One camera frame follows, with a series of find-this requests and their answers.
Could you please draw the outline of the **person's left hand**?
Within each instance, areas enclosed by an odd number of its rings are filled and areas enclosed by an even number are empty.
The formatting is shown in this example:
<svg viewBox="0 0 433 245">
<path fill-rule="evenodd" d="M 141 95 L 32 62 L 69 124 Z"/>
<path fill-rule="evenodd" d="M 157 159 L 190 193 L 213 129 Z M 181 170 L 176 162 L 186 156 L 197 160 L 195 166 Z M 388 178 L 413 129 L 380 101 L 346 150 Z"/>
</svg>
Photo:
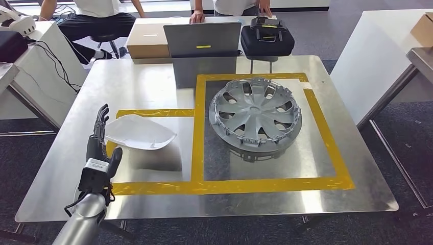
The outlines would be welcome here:
<svg viewBox="0 0 433 245">
<path fill-rule="evenodd" d="M 270 8 L 270 0 L 258 0 L 257 5 L 262 16 L 271 18 L 273 16 Z"/>
</svg>

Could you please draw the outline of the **person's right hand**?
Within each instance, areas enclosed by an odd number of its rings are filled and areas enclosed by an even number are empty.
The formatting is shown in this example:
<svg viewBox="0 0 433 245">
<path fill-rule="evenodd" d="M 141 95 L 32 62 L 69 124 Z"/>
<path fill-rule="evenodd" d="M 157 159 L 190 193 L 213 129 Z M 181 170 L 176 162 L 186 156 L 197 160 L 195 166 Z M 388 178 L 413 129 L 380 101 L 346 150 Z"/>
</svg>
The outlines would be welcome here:
<svg viewBox="0 0 433 245">
<path fill-rule="evenodd" d="M 205 20 L 205 15 L 203 10 L 194 10 L 190 16 L 189 23 L 203 23 Z"/>
</svg>

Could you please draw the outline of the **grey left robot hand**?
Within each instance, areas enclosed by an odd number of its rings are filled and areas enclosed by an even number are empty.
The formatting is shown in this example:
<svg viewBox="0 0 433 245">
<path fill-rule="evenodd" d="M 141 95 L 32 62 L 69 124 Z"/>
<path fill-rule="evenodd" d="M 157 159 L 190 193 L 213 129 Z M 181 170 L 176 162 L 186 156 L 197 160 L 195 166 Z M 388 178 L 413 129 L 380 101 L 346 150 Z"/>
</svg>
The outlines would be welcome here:
<svg viewBox="0 0 433 245">
<path fill-rule="evenodd" d="M 123 150 L 115 148 L 111 157 L 107 155 L 105 144 L 105 125 L 109 119 L 109 106 L 104 104 L 98 111 L 93 127 L 93 134 L 90 135 L 87 143 L 86 159 L 96 159 L 108 163 L 107 175 L 113 178 L 121 163 Z"/>
</svg>

